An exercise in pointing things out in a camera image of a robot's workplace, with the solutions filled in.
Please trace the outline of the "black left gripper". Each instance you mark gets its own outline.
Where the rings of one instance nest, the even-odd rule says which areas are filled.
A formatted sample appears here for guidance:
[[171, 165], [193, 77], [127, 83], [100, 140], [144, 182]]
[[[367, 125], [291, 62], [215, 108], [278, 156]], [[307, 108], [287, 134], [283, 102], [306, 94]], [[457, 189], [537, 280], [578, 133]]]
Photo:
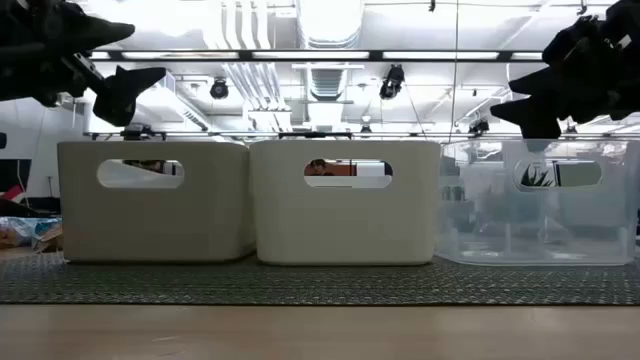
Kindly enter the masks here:
[[137, 98], [166, 76], [163, 67], [126, 70], [104, 77], [89, 60], [94, 49], [124, 40], [135, 32], [129, 23], [93, 17], [68, 0], [26, 0], [28, 32], [41, 53], [35, 55], [40, 83], [31, 97], [53, 107], [57, 95], [80, 97], [90, 88], [96, 94], [93, 113], [116, 127], [132, 121]]

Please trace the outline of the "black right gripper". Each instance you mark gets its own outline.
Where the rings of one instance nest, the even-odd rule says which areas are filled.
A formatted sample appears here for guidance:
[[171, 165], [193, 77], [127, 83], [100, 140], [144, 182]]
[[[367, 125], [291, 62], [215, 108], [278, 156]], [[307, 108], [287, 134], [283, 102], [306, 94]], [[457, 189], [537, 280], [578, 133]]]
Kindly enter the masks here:
[[524, 139], [558, 139], [559, 120], [587, 123], [598, 116], [625, 118], [623, 91], [625, 0], [603, 17], [580, 15], [543, 51], [547, 67], [509, 82], [509, 88], [540, 95], [493, 105], [492, 116], [517, 125]]

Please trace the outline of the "light blue granola bar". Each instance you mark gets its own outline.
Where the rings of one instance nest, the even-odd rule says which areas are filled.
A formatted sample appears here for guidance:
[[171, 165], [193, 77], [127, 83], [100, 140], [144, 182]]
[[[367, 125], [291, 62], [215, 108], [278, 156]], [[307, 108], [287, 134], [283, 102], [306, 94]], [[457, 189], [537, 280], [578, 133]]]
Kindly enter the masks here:
[[0, 217], [0, 249], [32, 247], [36, 222], [29, 218]]
[[64, 235], [61, 224], [41, 227], [32, 238], [32, 249], [38, 253], [57, 252], [64, 247]]

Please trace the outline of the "small potted succulent plant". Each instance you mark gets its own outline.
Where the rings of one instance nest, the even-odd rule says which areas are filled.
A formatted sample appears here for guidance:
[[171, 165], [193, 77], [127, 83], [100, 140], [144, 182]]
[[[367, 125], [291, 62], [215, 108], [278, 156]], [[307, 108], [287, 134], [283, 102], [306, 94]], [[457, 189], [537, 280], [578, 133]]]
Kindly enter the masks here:
[[527, 188], [554, 187], [555, 183], [555, 175], [550, 168], [535, 167], [532, 165], [526, 167], [520, 179], [520, 185]]

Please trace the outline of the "clear plastic bin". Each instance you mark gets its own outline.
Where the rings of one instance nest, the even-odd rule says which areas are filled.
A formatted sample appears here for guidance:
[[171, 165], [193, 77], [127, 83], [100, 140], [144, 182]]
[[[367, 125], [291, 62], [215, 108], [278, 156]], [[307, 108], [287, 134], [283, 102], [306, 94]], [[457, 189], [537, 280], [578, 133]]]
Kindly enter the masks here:
[[[555, 186], [527, 188], [527, 166]], [[477, 265], [626, 265], [637, 254], [640, 141], [484, 140], [446, 144], [437, 256]]]

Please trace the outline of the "grey plastic bin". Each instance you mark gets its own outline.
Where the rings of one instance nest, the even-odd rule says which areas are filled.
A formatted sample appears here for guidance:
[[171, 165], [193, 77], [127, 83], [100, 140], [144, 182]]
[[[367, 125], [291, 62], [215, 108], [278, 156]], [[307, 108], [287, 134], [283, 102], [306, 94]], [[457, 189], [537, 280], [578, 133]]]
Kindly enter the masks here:
[[69, 262], [225, 262], [255, 249], [245, 145], [76, 141], [57, 155]]

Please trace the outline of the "linear ceiling light bar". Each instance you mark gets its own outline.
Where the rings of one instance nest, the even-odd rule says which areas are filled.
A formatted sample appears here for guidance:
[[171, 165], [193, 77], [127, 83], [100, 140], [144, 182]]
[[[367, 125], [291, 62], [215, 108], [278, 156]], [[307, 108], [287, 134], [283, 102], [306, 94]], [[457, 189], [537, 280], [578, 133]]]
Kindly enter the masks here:
[[542, 53], [509, 50], [98, 50], [95, 62], [539, 63]]

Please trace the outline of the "white plastic bin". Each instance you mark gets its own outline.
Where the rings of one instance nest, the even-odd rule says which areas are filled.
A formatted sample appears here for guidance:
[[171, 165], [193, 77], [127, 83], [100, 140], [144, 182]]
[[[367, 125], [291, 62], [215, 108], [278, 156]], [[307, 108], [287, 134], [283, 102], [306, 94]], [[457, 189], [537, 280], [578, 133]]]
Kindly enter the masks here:
[[[249, 147], [258, 259], [421, 265], [435, 253], [441, 147], [431, 141], [268, 140]], [[310, 176], [314, 160], [379, 160], [391, 175]]]

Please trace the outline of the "person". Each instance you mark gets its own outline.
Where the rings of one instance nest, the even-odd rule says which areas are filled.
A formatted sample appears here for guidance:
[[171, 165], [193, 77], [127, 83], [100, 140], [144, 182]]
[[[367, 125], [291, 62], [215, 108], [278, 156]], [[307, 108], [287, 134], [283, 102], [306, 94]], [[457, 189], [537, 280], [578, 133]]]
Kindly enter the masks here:
[[324, 159], [312, 160], [304, 170], [305, 176], [333, 176]]

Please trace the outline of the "dark woven placemat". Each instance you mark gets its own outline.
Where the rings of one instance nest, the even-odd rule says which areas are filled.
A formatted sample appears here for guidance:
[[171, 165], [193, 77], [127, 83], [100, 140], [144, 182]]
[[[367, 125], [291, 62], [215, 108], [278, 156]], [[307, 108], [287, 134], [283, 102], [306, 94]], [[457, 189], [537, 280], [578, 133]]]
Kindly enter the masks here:
[[410, 267], [72, 264], [0, 260], [0, 304], [640, 306], [640, 264], [495, 267], [444, 259]]

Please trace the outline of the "black aluminium table frame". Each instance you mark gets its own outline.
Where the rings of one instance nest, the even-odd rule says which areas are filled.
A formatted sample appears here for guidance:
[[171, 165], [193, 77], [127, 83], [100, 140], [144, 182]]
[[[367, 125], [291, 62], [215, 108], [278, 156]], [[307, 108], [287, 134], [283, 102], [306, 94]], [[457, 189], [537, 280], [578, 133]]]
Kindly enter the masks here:
[[61, 214], [59, 198], [31, 198], [31, 207], [25, 202], [0, 199], [0, 217], [54, 218]]

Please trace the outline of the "silver ventilation duct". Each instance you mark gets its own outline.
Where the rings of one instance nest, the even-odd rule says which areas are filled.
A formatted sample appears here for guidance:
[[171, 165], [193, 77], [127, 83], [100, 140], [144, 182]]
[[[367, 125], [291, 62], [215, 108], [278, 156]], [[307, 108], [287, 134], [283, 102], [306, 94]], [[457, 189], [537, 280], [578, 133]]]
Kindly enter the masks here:
[[351, 49], [359, 43], [364, 0], [295, 0], [298, 37], [306, 49]]

